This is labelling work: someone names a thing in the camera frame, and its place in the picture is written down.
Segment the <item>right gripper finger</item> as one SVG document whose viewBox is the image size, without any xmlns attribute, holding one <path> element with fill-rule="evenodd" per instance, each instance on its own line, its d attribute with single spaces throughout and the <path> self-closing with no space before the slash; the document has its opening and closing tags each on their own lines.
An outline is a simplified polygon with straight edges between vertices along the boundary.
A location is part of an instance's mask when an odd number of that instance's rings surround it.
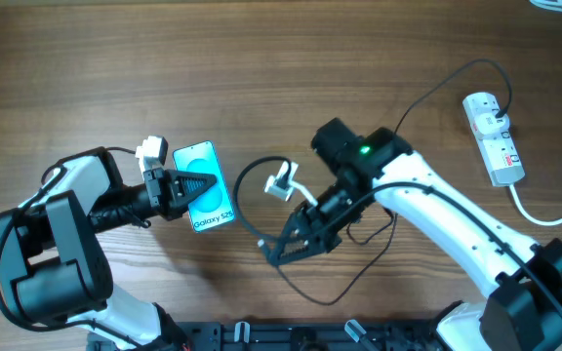
<svg viewBox="0 0 562 351">
<path fill-rule="evenodd" d="M 302 249 L 310 234 L 307 202 L 301 202 L 287 219 L 276 243 L 285 249 Z"/>
<path fill-rule="evenodd" d="M 328 252 L 330 234 L 325 230 L 293 229 L 277 237 L 265 238 L 265 258 L 273 266 Z"/>
</svg>

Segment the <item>teal Galaxy smartphone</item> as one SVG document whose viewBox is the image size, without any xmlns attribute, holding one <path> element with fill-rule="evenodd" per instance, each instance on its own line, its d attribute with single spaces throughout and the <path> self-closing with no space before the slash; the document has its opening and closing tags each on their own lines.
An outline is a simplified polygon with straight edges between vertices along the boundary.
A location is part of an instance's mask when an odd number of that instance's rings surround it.
<svg viewBox="0 0 562 351">
<path fill-rule="evenodd" d="M 195 174 L 195 177 L 184 178 L 182 183 L 186 194 L 196 194 L 188 205 L 195 232 L 211 230 L 235 219 L 220 159 L 210 140 L 176 149 L 173 160 L 177 171 Z"/>
</svg>

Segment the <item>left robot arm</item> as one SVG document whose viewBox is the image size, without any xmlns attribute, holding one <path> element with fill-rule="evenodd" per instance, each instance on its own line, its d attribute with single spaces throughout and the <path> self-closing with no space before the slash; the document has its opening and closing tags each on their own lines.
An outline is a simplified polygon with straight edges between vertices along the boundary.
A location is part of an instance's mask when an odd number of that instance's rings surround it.
<svg viewBox="0 0 562 351">
<path fill-rule="evenodd" d="M 114 284 L 98 234 L 182 217 L 215 175 L 168 170 L 166 146 L 134 154 L 142 182 L 124 183 L 112 148 L 58 160 L 29 199 L 0 213 L 0 311 L 31 332 L 80 327 L 118 350 L 186 350 L 187 334 L 158 304 Z"/>
</svg>

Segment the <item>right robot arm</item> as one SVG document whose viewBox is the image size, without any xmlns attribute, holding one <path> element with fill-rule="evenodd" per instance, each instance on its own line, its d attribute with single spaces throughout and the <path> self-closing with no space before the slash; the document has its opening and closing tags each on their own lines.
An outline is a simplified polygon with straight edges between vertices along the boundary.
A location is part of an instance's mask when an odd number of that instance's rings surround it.
<svg viewBox="0 0 562 351">
<path fill-rule="evenodd" d="M 479 303 L 459 302 L 436 323 L 452 350 L 553 350 L 562 344 L 562 241 L 546 245 L 509 228 L 442 179 L 393 131 L 354 134 L 341 120 L 312 149 L 335 176 L 288 218 L 267 261 L 280 266 L 331 251 L 340 230 L 379 204 L 410 221 L 470 277 Z"/>
</svg>

